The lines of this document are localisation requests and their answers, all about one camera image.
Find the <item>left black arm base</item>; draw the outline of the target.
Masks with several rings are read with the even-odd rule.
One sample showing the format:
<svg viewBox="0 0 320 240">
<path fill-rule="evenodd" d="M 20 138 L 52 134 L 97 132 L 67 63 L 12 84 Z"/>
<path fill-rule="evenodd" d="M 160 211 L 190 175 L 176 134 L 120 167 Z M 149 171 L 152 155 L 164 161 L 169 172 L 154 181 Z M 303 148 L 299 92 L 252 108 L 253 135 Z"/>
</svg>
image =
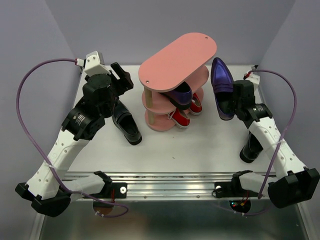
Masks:
<svg viewBox="0 0 320 240">
<path fill-rule="evenodd" d="M 92 194 L 93 197 L 113 200 L 127 197 L 128 184 L 126 182 L 114 182 L 110 176 L 102 171 L 96 171 L 94 174 L 103 180 L 104 186 L 99 193 Z"/>
</svg>

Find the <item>purple loafer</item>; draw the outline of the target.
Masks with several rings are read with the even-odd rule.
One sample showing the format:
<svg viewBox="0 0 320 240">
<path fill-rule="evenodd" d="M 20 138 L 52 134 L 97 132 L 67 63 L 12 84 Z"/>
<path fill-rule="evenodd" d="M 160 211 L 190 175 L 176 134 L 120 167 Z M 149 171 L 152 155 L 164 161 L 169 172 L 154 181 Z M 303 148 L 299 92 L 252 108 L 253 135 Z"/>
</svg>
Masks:
<svg viewBox="0 0 320 240">
<path fill-rule="evenodd" d="M 160 92 L 160 94 L 169 99 L 169 101 L 180 110 L 187 110 L 191 106 L 193 93 L 186 82 L 182 82 L 171 91 Z"/>
<path fill-rule="evenodd" d="M 231 120 L 235 113 L 230 107 L 233 98 L 233 76 L 224 61 L 215 57 L 211 65 L 210 81 L 220 119 Z"/>
</svg>

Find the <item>black loafer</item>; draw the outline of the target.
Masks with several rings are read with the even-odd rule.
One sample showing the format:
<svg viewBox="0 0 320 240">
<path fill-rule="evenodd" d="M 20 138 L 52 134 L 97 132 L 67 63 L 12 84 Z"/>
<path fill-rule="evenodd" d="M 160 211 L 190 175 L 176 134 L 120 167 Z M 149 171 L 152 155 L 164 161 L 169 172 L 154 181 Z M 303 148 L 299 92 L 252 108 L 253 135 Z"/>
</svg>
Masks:
<svg viewBox="0 0 320 240">
<path fill-rule="evenodd" d="M 112 121 L 131 145 L 138 145 L 142 141 L 141 132 L 133 115 L 120 100 L 113 110 Z"/>
<path fill-rule="evenodd" d="M 258 139 L 250 132 L 246 144 L 239 153 L 240 159 L 245 163 L 252 163 L 262 152 L 263 147 Z"/>
</svg>

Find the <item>red sneaker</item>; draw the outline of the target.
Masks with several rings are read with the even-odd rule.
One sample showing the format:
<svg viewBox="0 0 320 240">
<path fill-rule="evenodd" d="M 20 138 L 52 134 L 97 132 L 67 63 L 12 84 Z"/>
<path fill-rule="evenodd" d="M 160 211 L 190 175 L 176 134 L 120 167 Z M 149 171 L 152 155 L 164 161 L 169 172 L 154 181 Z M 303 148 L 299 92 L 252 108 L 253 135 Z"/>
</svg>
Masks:
<svg viewBox="0 0 320 240">
<path fill-rule="evenodd" d="M 200 115 L 203 110 L 201 101 L 196 93 L 192 95 L 191 105 L 189 111 L 191 114 L 197 116 Z"/>
<path fill-rule="evenodd" d="M 190 125 L 190 118 L 188 115 L 178 108 L 167 114 L 169 120 L 174 121 L 174 123 L 181 129 L 186 129 Z"/>
</svg>

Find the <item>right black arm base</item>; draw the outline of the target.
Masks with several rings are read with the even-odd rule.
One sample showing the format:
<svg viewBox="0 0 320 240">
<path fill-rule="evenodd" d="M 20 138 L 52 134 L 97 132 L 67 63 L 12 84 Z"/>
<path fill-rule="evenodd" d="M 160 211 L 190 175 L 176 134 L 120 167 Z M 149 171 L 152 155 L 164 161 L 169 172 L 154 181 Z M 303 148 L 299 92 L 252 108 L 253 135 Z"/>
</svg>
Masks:
<svg viewBox="0 0 320 240">
<path fill-rule="evenodd" d="M 212 195 L 216 198 L 237 198 L 247 197 L 250 191 L 242 188 L 240 177 L 244 174 L 252 173 L 251 170 L 238 171 L 232 175 L 230 181 L 218 181 L 214 183 Z"/>
</svg>

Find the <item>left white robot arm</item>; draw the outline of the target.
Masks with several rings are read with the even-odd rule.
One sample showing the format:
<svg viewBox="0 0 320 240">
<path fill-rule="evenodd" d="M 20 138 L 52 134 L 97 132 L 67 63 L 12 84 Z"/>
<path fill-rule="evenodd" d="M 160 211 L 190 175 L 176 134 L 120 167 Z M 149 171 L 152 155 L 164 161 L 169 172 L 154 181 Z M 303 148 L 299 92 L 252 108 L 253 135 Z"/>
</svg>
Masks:
<svg viewBox="0 0 320 240">
<path fill-rule="evenodd" d="M 92 199 L 110 208 L 116 205 L 115 197 L 125 198 L 121 186 L 102 171 L 88 177 L 63 183 L 70 166 L 111 118 L 127 141 L 136 145 L 142 140 L 131 113 L 119 97 L 131 90 L 134 84 L 130 74 L 117 62 L 106 68 L 89 60 L 76 59 L 75 64 L 86 74 L 82 98 L 64 119 L 58 137 L 43 163 L 27 182 L 19 183 L 15 192 L 39 214 L 57 217 L 79 199 Z"/>
</svg>

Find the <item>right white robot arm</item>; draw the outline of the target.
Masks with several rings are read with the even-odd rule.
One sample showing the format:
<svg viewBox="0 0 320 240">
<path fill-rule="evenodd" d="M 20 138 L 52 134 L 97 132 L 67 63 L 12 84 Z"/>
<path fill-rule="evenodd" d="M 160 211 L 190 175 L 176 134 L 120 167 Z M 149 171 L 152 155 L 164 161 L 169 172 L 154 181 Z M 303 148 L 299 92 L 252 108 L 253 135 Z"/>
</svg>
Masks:
<svg viewBox="0 0 320 240">
<path fill-rule="evenodd" d="M 233 83 L 233 104 L 237 118 L 249 130 L 249 140 L 240 152 L 243 161 L 253 161 L 261 151 L 269 158 L 275 177 L 252 171 L 237 172 L 230 182 L 231 192 L 242 195 L 252 191 L 268 197 L 279 209 L 310 200 L 320 180 L 315 168 L 308 168 L 294 154 L 279 132 L 271 111 L 256 103 L 254 84 L 248 80 Z"/>
</svg>

